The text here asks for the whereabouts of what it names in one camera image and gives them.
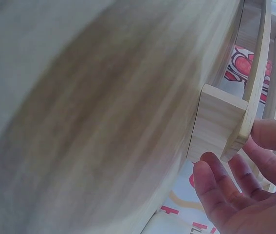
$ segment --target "finger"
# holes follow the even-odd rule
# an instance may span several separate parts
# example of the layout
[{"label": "finger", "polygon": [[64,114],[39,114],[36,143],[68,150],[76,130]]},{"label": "finger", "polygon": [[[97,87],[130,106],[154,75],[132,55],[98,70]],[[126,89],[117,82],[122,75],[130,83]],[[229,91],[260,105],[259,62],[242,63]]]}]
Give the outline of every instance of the finger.
[{"label": "finger", "polygon": [[276,150],[276,120],[255,120],[251,136],[264,149]]},{"label": "finger", "polygon": [[252,173],[249,165],[241,155],[236,154],[229,161],[229,166],[237,184],[244,194],[256,201],[262,201],[270,197],[271,193],[263,190],[262,186]]},{"label": "finger", "polygon": [[199,161],[195,163],[193,174],[196,194],[207,217],[217,229],[221,230],[236,211],[225,202],[212,170],[206,162]]},{"label": "finger", "polygon": [[220,188],[225,200],[231,206],[233,206],[237,210],[241,210],[254,203],[253,200],[249,199],[248,197],[244,197],[239,192],[228,172],[214,153],[204,153],[201,157],[201,160],[207,162],[210,166],[214,174],[216,184]]},{"label": "finger", "polygon": [[243,146],[243,150],[257,165],[263,176],[276,185],[276,155],[270,150],[259,147],[251,137]]}]

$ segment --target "wooden block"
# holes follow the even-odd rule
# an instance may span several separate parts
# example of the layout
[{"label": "wooden block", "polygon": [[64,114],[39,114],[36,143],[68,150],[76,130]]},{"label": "wooden block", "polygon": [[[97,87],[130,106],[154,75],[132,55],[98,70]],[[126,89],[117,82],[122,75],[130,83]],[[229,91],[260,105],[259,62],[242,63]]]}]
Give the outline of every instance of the wooden block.
[{"label": "wooden block", "polygon": [[243,95],[243,99],[248,102],[248,106],[242,121],[237,125],[236,129],[230,135],[230,138],[225,145],[224,152],[221,156],[221,159],[224,161],[230,160],[234,154],[245,144],[250,135],[264,81],[266,64],[268,60],[270,34],[271,1],[264,0],[254,59]]},{"label": "wooden block", "polygon": [[220,157],[246,108],[245,100],[211,85],[204,85],[189,147],[190,159],[196,162],[207,151]]}]

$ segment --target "white surface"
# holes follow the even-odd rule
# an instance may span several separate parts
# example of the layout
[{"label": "white surface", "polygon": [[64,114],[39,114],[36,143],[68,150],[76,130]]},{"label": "white surface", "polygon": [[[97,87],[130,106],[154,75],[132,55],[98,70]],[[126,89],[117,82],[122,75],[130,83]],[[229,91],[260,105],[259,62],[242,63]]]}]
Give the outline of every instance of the white surface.
[{"label": "white surface", "polygon": [[207,233],[163,212],[156,213],[141,234],[198,234]]}]

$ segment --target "hand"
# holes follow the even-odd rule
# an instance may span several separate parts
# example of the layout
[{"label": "hand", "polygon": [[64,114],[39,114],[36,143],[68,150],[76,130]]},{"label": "hand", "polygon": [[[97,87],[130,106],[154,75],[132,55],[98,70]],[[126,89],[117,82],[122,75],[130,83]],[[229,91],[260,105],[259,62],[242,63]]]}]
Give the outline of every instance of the hand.
[{"label": "hand", "polygon": [[[276,185],[276,120],[255,120],[243,147],[263,176]],[[229,161],[243,196],[211,152],[194,165],[196,193],[221,234],[276,234],[276,192],[263,190],[240,155]]]}]

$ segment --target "wooden panel edge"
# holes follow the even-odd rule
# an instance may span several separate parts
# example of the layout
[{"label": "wooden panel edge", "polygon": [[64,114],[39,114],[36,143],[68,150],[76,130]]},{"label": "wooden panel edge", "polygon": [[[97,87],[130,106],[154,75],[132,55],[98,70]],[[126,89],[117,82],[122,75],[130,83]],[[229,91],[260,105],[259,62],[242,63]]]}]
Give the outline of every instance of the wooden panel edge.
[{"label": "wooden panel edge", "polygon": [[243,95],[243,99],[248,102],[248,106],[242,121],[233,131],[226,143],[221,156],[221,159],[224,161],[230,160],[247,141],[258,109],[266,63],[268,60],[272,15],[271,1],[264,0],[263,3],[255,55]]}]

